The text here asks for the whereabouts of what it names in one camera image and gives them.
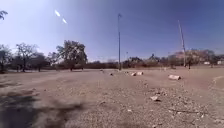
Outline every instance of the lens flare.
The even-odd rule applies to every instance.
[[[57,10],[54,10],[54,13],[55,13],[58,17],[61,16],[60,13],[59,13]]]

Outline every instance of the bare tree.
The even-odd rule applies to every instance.
[[[4,15],[7,15],[8,13],[6,11],[0,11],[0,19],[5,19]]]
[[[10,49],[5,45],[0,45],[0,72],[4,73],[5,64],[9,63],[11,60],[12,54]]]
[[[29,45],[29,44],[21,43],[21,44],[17,44],[16,47],[17,47],[18,55],[23,60],[23,72],[25,72],[27,61],[37,51],[36,50],[36,46],[35,45]]]

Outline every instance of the tree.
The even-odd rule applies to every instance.
[[[84,64],[87,62],[87,55],[85,53],[85,45],[65,40],[64,46],[57,46],[58,53],[66,65],[72,69],[74,69],[75,64]]]
[[[40,72],[41,68],[50,65],[50,62],[47,61],[43,53],[35,53],[30,58],[30,64],[31,67],[38,69],[38,71]]]
[[[4,19],[5,19],[5,18],[4,18],[4,15],[7,15],[7,14],[8,14],[8,13],[7,13],[6,11],[3,11],[3,10],[0,11],[0,19],[3,19],[3,20],[4,20]]]
[[[36,46],[35,45],[29,45],[29,44],[21,43],[21,44],[17,44],[16,47],[17,47],[18,55],[23,60],[23,72],[25,72],[28,60],[37,51],[36,50]]]
[[[10,64],[12,69],[16,69],[19,72],[19,69],[23,67],[23,59],[21,56],[15,55],[12,57]]]
[[[0,45],[0,72],[4,73],[5,64],[10,62],[12,55],[8,47]]]
[[[50,52],[47,56],[48,62],[50,62],[50,65],[53,66],[56,70],[56,63],[59,61],[59,54],[56,52]]]

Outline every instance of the tree line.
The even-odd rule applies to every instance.
[[[45,69],[70,69],[76,65],[84,68],[87,62],[85,45],[65,40],[63,46],[57,46],[57,52],[50,52],[47,56],[37,51],[36,45],[17,44],[16,52],[6,45],[0,45],[0,72],[7,70],[17,70],[17,72],[26,70]]]
[[[76,41],[65,40],[63,46],[56,47],[57,52],[50,52],[47,56],[37,51],[36,45],[20,43],[16,45],[16,51],[6,45],[0,45],[0,72],[16,70],[25,72],[26,70],[60,70],[60,69],[117,69],[118,62],[110,60],[108,62],[88,62],[85,53],[85,45]],[[187,50],[187,64],[199,65],[209,62],[211,67],[218,61],[224,61],[224,54],[215,54],[212,50]],[[174,67],[184,66],[184,53],[176,52],[168,57],[157,57],[152,54],[147,59],[130,57],[122,62],[123,68],[139,67]]]

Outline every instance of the rock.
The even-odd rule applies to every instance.
[[[215,119],[215,120],[214,120],[214,123],[217,123],[217,124],[224,124],[224,120],[223,120],[223,119]]]
[[[172,80],[180,80],[181,79],[180,76],[176,76],[176,75],[169,75],[168,78],[172,79]]]
[[[137,74],[136,74],[136,72],[134,72],[134,73],[131,73],[131,76],[136,76]]]
[[[128,112],[132,112],[132,110],[131,109],[128,109]]]
[[[141,76],[141,75],[143,75],[143,72],[137,72],[137,75]]]
[[[152,125],[152,128],[156,128],[156,125]]]
[[[160,101],[158,96],[152,96],[150,97],[153,101]]]

